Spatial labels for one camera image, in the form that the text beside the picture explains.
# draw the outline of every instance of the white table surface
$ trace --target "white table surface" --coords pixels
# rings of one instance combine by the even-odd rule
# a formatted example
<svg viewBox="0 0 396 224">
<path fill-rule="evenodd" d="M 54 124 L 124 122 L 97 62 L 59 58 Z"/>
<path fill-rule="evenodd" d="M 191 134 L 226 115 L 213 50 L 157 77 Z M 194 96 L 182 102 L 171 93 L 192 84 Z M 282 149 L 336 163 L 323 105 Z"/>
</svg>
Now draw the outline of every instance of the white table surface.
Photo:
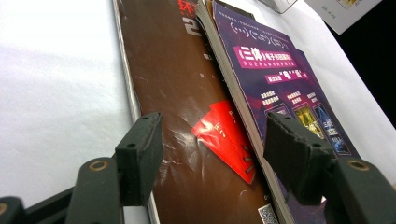
<svg viewBox="0 0 396 224">
<path fill-rule="evenodd" d="M 283 15 L 226 2 L 291 37 L 361 156 L 395 183 L 396 131 L 320 17 L 303 0 Z M 29 207 L 74 186 L 133 120 L 111 0 L 0 1 L 0 197 Z M 149 223 L 144 207 L 126 218 Z"/>
<path fill-rule="evenodd" d="M 0 197 L 29 207 L 113 155 L 133 125 L 118 41 L 111 0 L 0 1 Z"/>
</svg>

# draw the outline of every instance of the dark background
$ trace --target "dark background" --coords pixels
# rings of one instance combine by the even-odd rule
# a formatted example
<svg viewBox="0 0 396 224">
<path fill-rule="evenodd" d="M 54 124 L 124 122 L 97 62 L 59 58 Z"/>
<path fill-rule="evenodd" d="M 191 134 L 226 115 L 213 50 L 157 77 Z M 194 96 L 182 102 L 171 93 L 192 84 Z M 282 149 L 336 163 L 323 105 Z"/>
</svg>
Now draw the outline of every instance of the dark background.
<svg viewBox="0 0 396 224">
<path fill-rule="evenodd" d="M 341 35 L 329 27 L 393 127 L 396 127 L 395 2 L 383 0 Z"/>
</svg>

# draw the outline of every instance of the brown book cover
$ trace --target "brown book cover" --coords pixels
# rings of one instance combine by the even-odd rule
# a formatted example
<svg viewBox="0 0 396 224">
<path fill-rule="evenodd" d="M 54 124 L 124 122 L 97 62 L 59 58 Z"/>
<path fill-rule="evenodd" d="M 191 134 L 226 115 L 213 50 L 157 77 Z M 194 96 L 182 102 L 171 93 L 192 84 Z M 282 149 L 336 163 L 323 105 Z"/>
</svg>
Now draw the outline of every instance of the brown book cover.
<svg viewBox="0 0 396 224">
<path fill-rule="evenodd" d="M 220 140 L 245 130 L 209 122 L 239 121 L 195 7 L 196 1 L 115 0 L 130 95 L 142 115 L 163 114 L 164 157 L 153 190 L 158 219 L 263 223 L 273 218 L 263 173 L 252 171 L 255 158 L 244 156 L 250 152 L 235 143 L 240 137 Z M 230 157 L 236 152 L 241 156 Z"/>
</svg>

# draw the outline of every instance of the brass insert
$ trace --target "brass insert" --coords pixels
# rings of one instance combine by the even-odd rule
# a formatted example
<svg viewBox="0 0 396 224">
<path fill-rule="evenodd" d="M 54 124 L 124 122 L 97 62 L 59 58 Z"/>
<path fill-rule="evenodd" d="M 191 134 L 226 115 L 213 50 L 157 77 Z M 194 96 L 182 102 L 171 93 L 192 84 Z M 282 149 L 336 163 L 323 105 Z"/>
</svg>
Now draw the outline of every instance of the brass insert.
<svg viewBox="0 0 396 224">
<path fill-rule="evenodd" d="M 360 171 L 368 171 L 368 170 L 370 170 L 370 167 L 368 165 L 366 165 L 365 163 L 361 162 L 361 161 L 350 160 L 347 163 L 348 163 L 349 166 L 351 166 L 352 168 L 354 168 L 356 170 L 360 170 Z"/>
<path fill-rule="evenodd" d="M 0 216 L 3 215 L 8 209 L 8 204 L 0 203 Z"/>
<path fill-rule="evenodd" d="M 101 171 L 103 169 L 106 169 L 107 166 L 108 166 L 108 162 L 107 161 L 94 161 L 90 165 L 90 170 L 92 170 L 92 171 Z"/>
</svg>

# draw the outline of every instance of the red label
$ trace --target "red label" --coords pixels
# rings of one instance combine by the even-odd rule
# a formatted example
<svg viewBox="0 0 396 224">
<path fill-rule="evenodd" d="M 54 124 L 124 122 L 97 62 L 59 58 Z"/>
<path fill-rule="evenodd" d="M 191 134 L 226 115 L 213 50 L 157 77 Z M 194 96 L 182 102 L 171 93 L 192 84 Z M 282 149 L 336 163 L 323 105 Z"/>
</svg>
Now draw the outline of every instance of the red label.
<svg viewBox="0 0 396 224">
<path fill-rule="evenodd" d="M 229 101 L 210 106 L 191 132 L 246 182 L 252 182 L 254 154 L 239 115 Z"/>
</svg>

